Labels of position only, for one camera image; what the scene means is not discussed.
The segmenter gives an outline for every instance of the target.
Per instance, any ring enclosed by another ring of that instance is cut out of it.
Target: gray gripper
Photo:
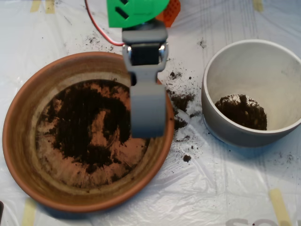
[[[137,83],[130,88],[132,137],[150,138],[164,135],[166,91],[163,85]]]

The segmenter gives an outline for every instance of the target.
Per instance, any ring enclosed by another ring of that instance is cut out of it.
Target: dark soil
[[[170,77],[172,78],[172,80],[174,80],[174,79],[177,79],[179,77],[182,77],[182,73],[181,72],[176,72],[176,73],[171,72]]]
[[[107,140],[115,134],[117,128],[121,143],[126,142],[130,137],[130,112],[120,100],[103,97],[96,89],[87,86],[92,83],[100,87],[109,87],[111,92],[116,92],[118,87],[129,92],[128,87],[114,81],[81,82],[60,92],[49,103],[47,112],[48,122],[52,122],[54,118],[58,119],[55,127],[49,130],[49,134],[55,136],[53,147],[61,150],[65,158],[73,157],[78,162],[89,164],[87,173],[93,173],[97,166],[112,164],[109,149],[90,144],[92,122],[100,111],[107,110],[102,131]],[[62,101],[58,112],[55,111],[55,99]]]
[[[182,120],[182,119],[174,120],[174,130],[175,131],[177,131],[178,129],[183,128],[185,126],[187,126],[187,122],[185,122],[184,120]]]
[[[247,104],[245,95],[239,96],[240,103],[229,99],[229,96],[222,97],[215,106],[227,118],[241,126],[250,129],[267,130],[267,115],[264,109],[257,102],[253,106]]]
[[[191,160],[191,157],[189,155],[185,155],[183,158],[183,161],[189,162]]]
[[[186,112],[188,102],[194,100],[194,95],[192,94],[176,95],[171,97],[171,100],[174,103],[175,107]]]
[[[195,112],[195,113],[189,115],[189,117],[190,117],[190,118],[193,118],[193,117],[195,117],[195,116],[200,116],[200,115],[201,115],[201,112]]]

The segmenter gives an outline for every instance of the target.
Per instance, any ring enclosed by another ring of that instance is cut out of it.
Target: cable
[[[86,8],[87,8],[87,12],[88,12],[88,14],[89,14],[89,17],[90,17],[90,19],[91,19],[93,25],[95,26],[95,28],[99,31],[99,33],[100,33],[100,34],[101,34],[101,35],[102,35],[109,43],[111,43],[112,45],[114,45],[114,46],[123,46],[123,45],[124,45],[123,42],[114,41],[113,39],[111,39],[111,38],[110,38],[110,37],[102,30],[102,28],[100,28],[100,27],[96,24],[94,18],[92,17],[91,12],[90,12],[90,9],[89,9],[87,0],[85,0],[85,4],[86,4]]]

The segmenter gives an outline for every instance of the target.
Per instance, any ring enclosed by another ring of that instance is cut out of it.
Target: yellow tape
[[[32,198],[27,198],[22,220],[22,226],[33,226],[36,214],[36,202]]]
[[[253,8],[258,12],[262,12],[263,11],[262,0],[253,0]]]
[[[32,1],[32,7],[30,8],[30,12],[34,13],[37,12],[40,8],[41,0],[33,0]]]
[[[292,222],[285,208],[281,191],[279,189],[270,190],[269,197],[272,201],[279,226],[292,226]]]
[[[45,1],[45,11],[47,14],[55,13],[55,0],[46,0]]]

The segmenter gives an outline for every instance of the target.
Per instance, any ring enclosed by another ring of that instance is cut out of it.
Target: table surface
[[[83,0],[55,0],[49,9],[51,1],[0,1],[1,126],[17,91],[42,67],[74,53],[121,53],[93,27]],[[120,29],[108,28],[106,1],[88,1],[97,23],[120,40]],[[1,152],[0,200],[5,205],[1,226],[274,226],[278,221],[269,191],[275,188],[282,193],[292,224],[299,220],[301,225],[301,128],[265,148],[240,149],[209,134],[201,116],[189,117],[202,111],[205,65],[227,44],[265,39],[301,57],[301,1],[182,0],[181,4],[168,30],[170,59],[159,79],[176,94],[195,95],[187,112],[179,113],[188,125],[174,137],[190,139],[172,143],[160,172],[134,198],[107,211],[77,215],[29,205]],[[182,76],[172,80],[172,71]],[[183,161],[185,154],[191,156],[188,163]]]

